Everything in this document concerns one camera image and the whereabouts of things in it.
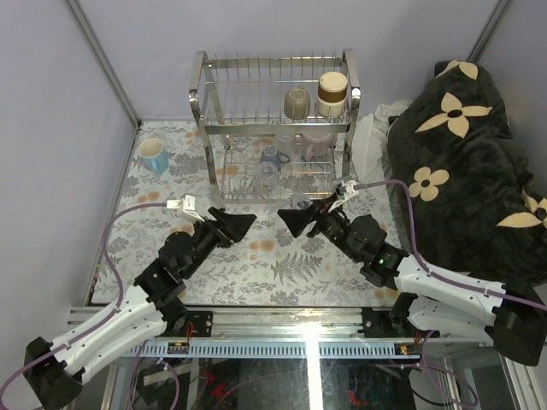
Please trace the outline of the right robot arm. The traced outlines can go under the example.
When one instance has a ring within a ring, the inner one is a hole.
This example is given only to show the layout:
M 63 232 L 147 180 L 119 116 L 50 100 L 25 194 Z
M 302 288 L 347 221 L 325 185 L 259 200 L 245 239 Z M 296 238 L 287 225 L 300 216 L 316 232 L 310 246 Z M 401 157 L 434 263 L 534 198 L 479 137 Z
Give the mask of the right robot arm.
M 278 216 L 293 237 L 323 235 L 360 265 L 371 284 L 399 291 L 390 311 L 391 330 L 400 337 L 437 331 L 492 345 L 525 366 L 539 363 L 546 341 L 546 306 L 522 282 L 488 281 L 428 266 L 390 245 L 372 215 L 349 220 L 332 199 L 305 209 L 281 209 Z

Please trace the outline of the grey-blue textured mug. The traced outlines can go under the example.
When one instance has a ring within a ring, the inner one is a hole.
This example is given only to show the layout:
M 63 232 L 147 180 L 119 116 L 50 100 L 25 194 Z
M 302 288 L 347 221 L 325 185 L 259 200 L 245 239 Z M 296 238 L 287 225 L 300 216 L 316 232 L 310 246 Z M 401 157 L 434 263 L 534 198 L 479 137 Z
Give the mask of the grey-blue textured mug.
M 267 145 L 261 152 L 260 162 L 271 162 L 279 171 L 285 164 L 291 162 L 291 158 L 288 154 L 279 151 L 274 145 Z

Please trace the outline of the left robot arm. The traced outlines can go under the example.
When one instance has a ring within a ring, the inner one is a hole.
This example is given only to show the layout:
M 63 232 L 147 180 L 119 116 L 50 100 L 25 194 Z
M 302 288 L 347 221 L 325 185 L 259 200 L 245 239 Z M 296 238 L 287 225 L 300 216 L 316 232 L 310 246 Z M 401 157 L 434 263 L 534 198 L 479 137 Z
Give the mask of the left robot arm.
M 169 235 L 119 301 L 52 341 L 38 337 L 27 345 L 23 376 L 43 408 L 65 407 L 129 349 L 185 331 L 188 310 L 179 298 L 185 281 L 215 249 L 240 242 L 256 220 L 254 214 L 229 214 L 222 208 L 211 207 L 209 214 L 196 220 L 192 234 Z

